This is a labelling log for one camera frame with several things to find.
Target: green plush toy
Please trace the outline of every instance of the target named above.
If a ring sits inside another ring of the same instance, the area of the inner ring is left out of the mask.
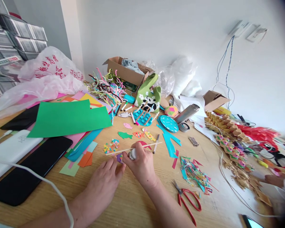
[[[143,110],[148,111],[150,108],[150,112],[159,112],[159,103],[161,102],[162,89],[160,86],[157,86],[153,88],[153,93],[150,91],[150,88],[154,85],[157,79],[158,74],[153,73],[147,77],[146,81],[140,86],[137,91],[136,101],[134,103],[136,107],[143,107],[148,101]]]

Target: charging cable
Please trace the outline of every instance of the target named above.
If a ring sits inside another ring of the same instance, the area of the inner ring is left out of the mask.
[[[4,136],[9,135],[10,133],[12,133],[12,130],[8,130],[7,132],[5,132],[5,133],[0,137],[0,139],[2,139]]]
[[[33,174],[35,177],[37,177],[40,180],[50,184],[54,188],[54,190],[57,192],[57,194],[60,196],[60,198],[62,198],[62,201],[64,203],[64,207],[66,209],[67,216],[69,217],[69,220],[70,220],[70,223],[71,223],[70,228],[74,227],[74,218],[73,218],[72,213],[71,213],[71,211],[69,209],[69,206],[67,205],[67,200],[66,200],[66,198],[63,196],[63,194],[59,191],[59,189],[56,187],[56,185],[52,181],[43,178],[42,176],[38,175],[33,170],[31,170],[30,168],[27,168],[25,166],[14,164],[14,163],[10,163],[10,162],[7,162],[7,161],[0,161],[0,163],[1,164],[15,166],[15,167],[18,167],[18,168],[21,168],[21,169],[25,169],[26,171],[29,171],[31,174]]]

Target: black phone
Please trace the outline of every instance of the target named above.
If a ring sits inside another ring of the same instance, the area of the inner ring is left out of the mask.
[[[72,143],[71,139],[63,136],[49,138],[20,165],[45,177]],[[27,170],[16,167],[0,181],[0,202],[18,206],[29,197],[40,182],[39,178]]]
[[[247,228],[264,228],[260,224],[258,224],[256,221],[249,218],[247,215],[242,215],[242,216],[246,223]]]
[[[1,130],[24,130],[36,122],[39,105],[35,105],[20,113],[14,119],[0,127]]]

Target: red scissors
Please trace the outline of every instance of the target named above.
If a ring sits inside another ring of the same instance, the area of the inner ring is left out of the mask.
[[[193,224],[196,226],[196,222],[195,222],[195,219],[193,217],[193,214],[191,213],[190,209],[188,208],[188,206],[186,205],[184,199],[182,198],[182,194],[185,195],[185,197],[189,200],[189,202],[191,203],[191,205],[197,210],[197,211],[201,211],[202,210],[202,206],[200,205],[200,201],[197,199],[197,197],[195,196],[195,194],[193,192],[191,192],[190,190],[188,189],[183,189],[180,190],[180,188],[178,187],[176,181],[174,180],[174,183],[173,185],[175,186],[175,188],[178,190],[178,204],[181,206],[181,201],[183,202],[183,204],[185,205],[185,208],[187,209],[187,211],[189,212],[190,214],[190,217],[192,219],[192,222]],[[196,200],[197,204],[198,204],[198,208],[195,206],[195,204],[190,200],[190,198],[187,196],[186,192],[190,193]]]

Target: white plastic bag with red print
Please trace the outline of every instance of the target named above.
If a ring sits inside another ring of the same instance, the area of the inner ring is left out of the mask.
[[[20,82],[30,81],[33,78],[42,78],[47,75],[57,75],[64,78],[68,74],[79,81],[83,81],[83,74],[75,64],[59,49],[49,46],[36,59],[27,61],[18,75]]]

